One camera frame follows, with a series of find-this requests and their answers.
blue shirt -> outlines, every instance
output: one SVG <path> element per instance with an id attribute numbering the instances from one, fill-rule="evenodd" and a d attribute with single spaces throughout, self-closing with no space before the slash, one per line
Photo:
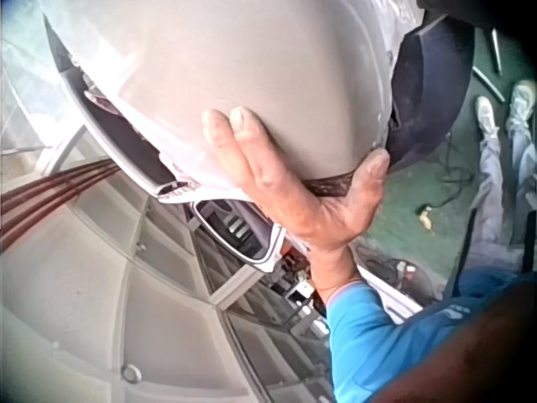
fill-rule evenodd
<path id="1" fill-rule="evenodd" d="M 461 296 L 427 306 L 401 325 L 394 324 L 369 285 L 356 283 L 340 290 L 327 307 L 337 401 L 365 401 L 424 359 L 508 286 L 536 279 L 535 273 L 465 270 L 459 280 Z"/>

jeans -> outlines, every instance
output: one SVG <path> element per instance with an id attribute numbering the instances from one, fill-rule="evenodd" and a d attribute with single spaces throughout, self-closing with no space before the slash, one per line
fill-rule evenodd
<path id="1" fill-rule="evenodd" d="M 487 266 L 521 270 L 527 216 L 537 208 L 535 145 L 526 122 L 510 118 L 506 129 L 512 142 L 517 184 L 513 237 L 510 245 L 500 243 L 503 226 L 500 143 L 498 139 L 484 139 L 479 162 L 480 185 L 472 204 L 477 209 L 476 220 L 464 269 Z"/>

green floor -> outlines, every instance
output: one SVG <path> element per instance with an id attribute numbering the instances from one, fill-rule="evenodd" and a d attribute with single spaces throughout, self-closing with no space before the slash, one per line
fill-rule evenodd
<path id="1" fill-rule="evenodd" d="M 494 82 L 507 99 L 506 103 L 500 105 L 481 82 L 472 78 L 461 113 L 451 130 L 454 149 L 458 150 L 451 151 L 451 166 L 466 167 L 473 174 L 477 173 L 480 141 L 474 113 L 475 99 L 479 95 L 491 99 L 497 125 L 502 127 L 513 84 L 524 78 L 534 78 L 533 67 L 516 41 L 500 35 L 499 46 L 503 62 L 501 77 L 494 73 L 492 54 L 485 34 L 480 29 L 477 30 L 474 65 Z M 503 139 L 503 150 L 507 150 L 502 155 L 503 171 L 507 173 L 510 166 L 509 148 L 503 131 L 500 131 L 500 136 Z M 416 208 L 425 203 L 442 202 L 456 191 L 456 186 L 439 181 L 444 170 L 435 161 L 443 159 L 445 152 L 446 144 L 443 144 L 427 161 L 388 178 L 383 205 L 364 237 L 367 243 L 386 255 L 410 260 L 427 270 L 437 284 L 444 282 L 454 267 L 466 231 L 469 206 L 477 191 L 476 175 L 473 183 L 463 190 L 460 197 L 431 212 L 432 231 L 422 226 L 415 214 Z M 513 186 L 508 176 L 504 176 L 506 191 L 512 191 Z M 504 206 L 507 211 L 511 205 L 511 200 L 506 197 Z M 508 224 L 507 216 L 506 239 L 509 237 Z"/>

person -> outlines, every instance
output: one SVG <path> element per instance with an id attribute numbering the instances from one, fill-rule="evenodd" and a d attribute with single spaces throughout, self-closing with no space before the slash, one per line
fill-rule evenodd
<path id="1" fill-rule="evenodd" d="M 528 129 L 534 104 L 534 83 L 517 84 L 507 130 L 519 217 L 534 208 L 535 148 Z M 378 293 L 360 276 L 348 247 L 367 230 L 382 200 L 388 153 L 375 149 L 369 154 L 345 197 L 317 198 L 280 159 L 254 113 L 238 107 L 229 119 L 215 110 L 203 114 L 205 136 L 224 170 L 274 221 L 310 245 L 311 277 L 326 304 L 332 379 L 340 402 L 478 401 L 504 385 L 499 379 L 510 379 L 513 388 L 527 379 L 513 377 L 520 375 L 513 366 L 527 359 L 533 345 L 528 335 L 535 325 L 535 275 L 518 275 L 520 250 L 500 244 L 500 142 L 485 97 L 477 100 L 477 119 L 483 131 L 481 183 L 460 295 L 395 325 Z M 515 220 L 515 243 L 521 240 L 521 222 Z"/>

shoe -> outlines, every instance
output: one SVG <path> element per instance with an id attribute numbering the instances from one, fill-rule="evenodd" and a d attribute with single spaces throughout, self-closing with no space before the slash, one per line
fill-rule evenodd
<path id="1" fill-rule="evenodd" d="M 514 85 L 509 119 L 517 123 L 528 122 L 535 106 L 535 82 L 522 80 Z"/>
<path id="2" fill-rule="evenodd" d="M 477 97 L 476 114 L 479 127 L 483 131 L 485 139 L 497 139 L 498 127 L 494 122 L 493 105 L 487 97 Z"/>

